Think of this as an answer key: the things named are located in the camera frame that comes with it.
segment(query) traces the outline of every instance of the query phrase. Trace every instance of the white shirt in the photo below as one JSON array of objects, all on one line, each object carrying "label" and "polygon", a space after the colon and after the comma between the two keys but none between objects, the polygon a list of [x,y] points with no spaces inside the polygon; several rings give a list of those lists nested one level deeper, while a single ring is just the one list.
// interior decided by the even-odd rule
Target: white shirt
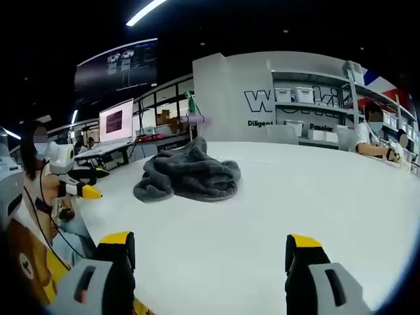
[{"label": "white shirt", "polygon": [[404,149],[402,148],[401,144],[397,143],[397,142],[392,142],[390,144],[390,147],[392,149],[394,149],[394,151],[398,154],[400,154],[401,157],[401,161],[405,161],[405,157],[404,157]]},{"label": "white shirt", "polygon": [[379,142],[379,135],[371,129],[371,127],[366,121],[364,121],[363,123],[359,123],[357,137],[358,139],[356,141],[356,146],[359,143],[367,143],[377,146],[381,144]]}]

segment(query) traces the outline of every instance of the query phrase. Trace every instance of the cable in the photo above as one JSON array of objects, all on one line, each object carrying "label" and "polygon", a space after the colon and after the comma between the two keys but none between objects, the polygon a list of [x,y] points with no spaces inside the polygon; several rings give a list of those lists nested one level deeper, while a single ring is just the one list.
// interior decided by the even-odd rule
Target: cable
[{"label": "cable", "polygon": [[[43,171],[44,171],[44,168],[45,168],[45,166],[48,164],[48,163],[50,163],[50,161],[48,161],[48,162],[46,162],[45,164],[44,164],[44,166],[42,166],[42,169],[41,169],[41,174],[39,175],[39,188],[40,188],[40,190],[41,190],[41,196],[42,196],[42,200],[43,200],[43,202],[44,203],[46,203],[45,202],[45,198],[44,198],[44,191],[43,191],[43,189],[42,189],[42,173],[43,173]],[[67,243],[67,245],[69,245],[70,247],[71,247],[71,249],[73,249],[73,251],[76,253],[76,254],[78,254],[81,258],[85,258],[84,256],[82,256],[82,255],[80,255],[80,253],[78,252],[78,251],[76,251],[75,250],[75,248],[68,242],[68,240],[63,236],[63,234],[61,234],[61,232],[60,232],[60,229],[58,228],[58,225],[55,223],[55,221],[53,220],[53,217],[51,216],[51,214],[49,215],[50,216],[50,219],[51,219],[51,221],[52,221],[52,223],[55,225],[55,227],[56,227],[56,229],[57,229],[57,232],[61,235],[61,237],[63,238],[63,240]]]},{"label": "cable", "polygon": [[[140,132],[143,129],[143,133],[144,133],[144,126],[143,126],[144,105],[143,105],[143,98],[142,97],[140,98],[140,107],[142,109],[142,113],[139,115],[139,117],[140,117]],[[144,158],[146,158],[146,154],[144,154],[143,142],[140,144],[140,146],[142,147],[143,156],[144,156]]]},{"label": "cable", "polygon": [[131,153],[130,153],[130,155],[128,157],[128,160],[130,160],[130,158],[131,158],[131,156],[132,156],[132,154],[134,152],[134,149],[136,148],[136,145],[137,145],[137,142],[134,144],[133,149],[131,150]]},{"label": "cable", "polygon": [[37,210],[36,210],[36,208],[35,208],[35,205],[33,204],[32,198],[31,198],[31,196],[29,195],[29,192],[28,192],[28,190],[26,189],[26,187],[25,187],[25,186],[24,186],[24,189],[25,189],[26,195],[28,196],[29,201],[31,202],[33,212],[35,213],[35,217],[37,218],[38,227],[39,227],[39,229],[41,230],[41,233],[42,233],[42,235],[43,235],[43,237],[44,237],[45,242],[47,243],[48,247],[50,247],[50,250],[51,250],[51,251],[52,251],[52,253],[55,255],[55,257],[57,257],[57,259],[60,261],[60,263],[64,266],[64,268],[70,271],[70,268],[69,268],[69,267],[68,267],[68,266],[67,266],[67,265],[66,265],[66,264],[65,264],[65,263],[61,260],[61,258],[60,258],[60,257],[56,254],[56,252],[54,251],[54,249],[53,249],[53,247],[51,246],[50,242],[47,240],[47,237],[45,236],[44,231],[43,231],[43,229],[42,229],[42,227],[41,227],[41,223],[39,222],[39,218],[38,218]]}]

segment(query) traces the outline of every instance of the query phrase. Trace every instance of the large letter logo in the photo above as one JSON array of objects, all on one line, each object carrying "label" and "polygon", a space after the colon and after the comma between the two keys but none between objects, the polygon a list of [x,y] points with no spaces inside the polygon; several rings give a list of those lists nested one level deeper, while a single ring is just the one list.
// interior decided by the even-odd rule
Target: large letter logo
[{"label": "large letter logo", "polygon": [[254,91],[245,91],[243,93],[248,101],[251,112],[259,113],[262,108],[264,108],[266,113],[271,113],[273,111],[274,101],[271,91],[269,91],[268,94],[265,90],[258,90],[257,94],[255,94]]}]

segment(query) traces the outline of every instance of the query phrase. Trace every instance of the white table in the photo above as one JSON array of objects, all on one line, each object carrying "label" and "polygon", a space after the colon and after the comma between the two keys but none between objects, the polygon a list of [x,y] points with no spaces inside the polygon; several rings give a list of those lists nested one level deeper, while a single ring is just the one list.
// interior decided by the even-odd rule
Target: white table
[{"label": "white table", "polygon": [[159,315],[286,313],[285,241],[321,242],[377,309],[401,278],[419,229],[420,180],[382,161],[308,146],[210,142],[208,153],[242,171],[235,197],[174,196],[145,204],[133,186],[144,160],[99,180],[100,200],[80,202],[98,241],[131,230],[135,296]]},{"label": "white table", "polygon": [[127,148],[132,146],[134,141],[132,140],[124,140],[119,142],[112,142],[112,143],[103,143],[93,148],[92,150],[88,150],[81,154],[76,155],[74,158],[76,161],[87,160],[87,159],[100,159],[101,157],[111,154],[112,152],[121,150],[123,154],[124,164],[128,164],[128,157],[127,157]]}]

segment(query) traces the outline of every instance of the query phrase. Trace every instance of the crumpled gray cloth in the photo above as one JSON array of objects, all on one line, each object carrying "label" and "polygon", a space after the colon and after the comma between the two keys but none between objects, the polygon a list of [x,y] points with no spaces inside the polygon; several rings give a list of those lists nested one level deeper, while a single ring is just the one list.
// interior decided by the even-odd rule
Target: crumpled gray cloth
[{"label": "crumpled gray cloth", "polygon": [[235,161],[219,162],[207,155],[200,136],[178,150],[164,150],[144,164],[142,180],[133,194],[143,202],[159,201],[176,194],[199,201],[232,197],[241,171]]}]

